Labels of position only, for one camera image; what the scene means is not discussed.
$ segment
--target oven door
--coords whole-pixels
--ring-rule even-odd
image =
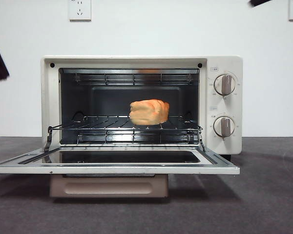
[[[0,162],[0,174],[229,174],[239,167],[199,146],[103,145],[41,149]]]

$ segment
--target gray floor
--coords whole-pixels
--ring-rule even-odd
[[[0,160],[39,148],[0,137]],[[241,174],[169,175],[168,199],[51,199],[49,175],[0,175],[0,234],[293,234],[293,137],[244,138]]]

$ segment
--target wire rack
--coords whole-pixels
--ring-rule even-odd
[[[52,127],[53,130],[141,130],[141,131],[170,131],[198,130],[199,126],[193,120],[185,120],[183,116],[169,116],[165,123],[157,125],[134,125],[129,116],[85,116],[82,121]]]
[[[69,69],[80,85],[192,85],[199,69]]]
[[[62,144],[197,144],[201,128],[183,116],[169,116],[165,123],[134,125],[129,116],[85,116],[82,121],[49,127],[46,149],[52,131],[62,130]]]

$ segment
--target bread loaf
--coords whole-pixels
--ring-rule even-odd
[[[130,104],[130,120],[135,125],[156,125],[168,119],[169,104],[151,99],[135,101]]]

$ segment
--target timer knob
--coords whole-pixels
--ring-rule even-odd
[[[230,137],[234,132],[234,122],[231,118],[222,116],[215,120],[214,131],[220,137]]]
[[[220,95],[226,96],[231,94],[235,88],[235,80],[232,75],[220,75],[215,79],[214,89]]]

